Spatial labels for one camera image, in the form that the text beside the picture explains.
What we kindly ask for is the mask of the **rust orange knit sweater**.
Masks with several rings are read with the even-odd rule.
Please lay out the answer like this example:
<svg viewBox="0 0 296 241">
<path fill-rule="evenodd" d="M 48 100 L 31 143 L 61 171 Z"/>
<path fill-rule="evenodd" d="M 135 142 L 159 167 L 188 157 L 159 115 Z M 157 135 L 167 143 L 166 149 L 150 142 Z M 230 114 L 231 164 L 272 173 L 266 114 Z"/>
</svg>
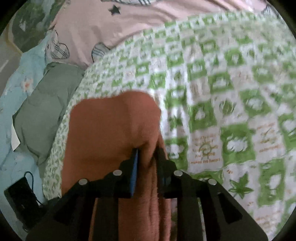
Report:
<svg viewBox="0 0 296 241">
<path fill-rule="evenodd" d="M 80 179 L 95 181 L 139 149 L 134 196 L 119 200 L 120 240 L 169 240 L 171 202 L 158 197 L 156 147 L 163 148 L 161 111 L 147 93 L 127 91 L 79 102 L 70 112 L 62 168 L 63 194 Z"/>
</svg>

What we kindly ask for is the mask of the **light blue floral bedding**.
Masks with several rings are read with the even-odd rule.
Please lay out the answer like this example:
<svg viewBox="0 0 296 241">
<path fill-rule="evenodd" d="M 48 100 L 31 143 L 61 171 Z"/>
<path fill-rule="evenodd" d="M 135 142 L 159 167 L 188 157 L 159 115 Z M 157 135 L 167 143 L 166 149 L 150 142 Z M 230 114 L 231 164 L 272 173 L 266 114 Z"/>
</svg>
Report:
<svg viewBox="0 0 296 241">
<path fill-rule="evenodd" d="M 1 95 L 1 212 L 12 229 L 24 239 L 27 233 L 8 203 L 4 190 L 27 175 L 28 181 L 34 179 L 34 193 L 39 201 L 44 201 L 42 180 L 34 158 L 27 153 L 14 151 L 11 147 L 12 116 L 29 97 L 44 75 L 47 66 L 45 50 L 50 39 L 48 33 L 39 45 L 21 56 L 20 66 L 9 78 Z"/>
</svg>

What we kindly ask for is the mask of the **grey green pillow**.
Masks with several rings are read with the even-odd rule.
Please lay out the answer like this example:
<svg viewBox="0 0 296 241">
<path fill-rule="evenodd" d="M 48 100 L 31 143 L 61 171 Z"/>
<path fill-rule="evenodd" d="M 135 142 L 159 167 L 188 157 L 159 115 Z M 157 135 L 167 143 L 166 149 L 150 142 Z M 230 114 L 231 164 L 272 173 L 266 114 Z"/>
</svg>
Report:
<svg viewBox="0 0 296 241">
<path fill-rule="evenodd" d="M 20 140 L 19 149 L 29 152 L 38 166 L 50 153 L 57 129 L 84 70 L 77 66 L 52 63 L 42 80 L 13 116 Z"/>
</svg>

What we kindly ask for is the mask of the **green white patterned bedsheet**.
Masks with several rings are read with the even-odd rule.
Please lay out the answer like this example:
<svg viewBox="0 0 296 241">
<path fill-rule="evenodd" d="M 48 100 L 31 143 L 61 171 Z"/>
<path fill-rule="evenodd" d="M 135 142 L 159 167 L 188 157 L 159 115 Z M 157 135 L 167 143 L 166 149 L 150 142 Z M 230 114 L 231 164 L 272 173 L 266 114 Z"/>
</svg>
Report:
<svg viewBox="0 0 296 241">
<path fill-rule="evenodd" d="M 72 107 L 126 90 L 161 109 L 169 158 L 196 179 L 214 178 L 269 240 L 295 208 L 295 38 L 278 16 L 192 16 L 145 30 L 96 60 L 62 118 L 43 178 L 61 195 Z"/>
</svg>

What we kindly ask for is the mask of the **pink heart-print duvet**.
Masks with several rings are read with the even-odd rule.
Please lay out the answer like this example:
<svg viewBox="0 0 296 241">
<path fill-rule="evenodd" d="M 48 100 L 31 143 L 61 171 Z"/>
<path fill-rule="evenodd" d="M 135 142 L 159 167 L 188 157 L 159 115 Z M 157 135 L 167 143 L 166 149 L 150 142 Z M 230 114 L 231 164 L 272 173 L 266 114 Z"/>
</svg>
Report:
<svg viewBox="0 0 296 241">
<path fill-rule="evenodd" d="M 50 25 L 46 56 L 86 69 L 128 37 L 165 22 L 266 7 L 266 1 L 65 1 Z"/>
</svg>

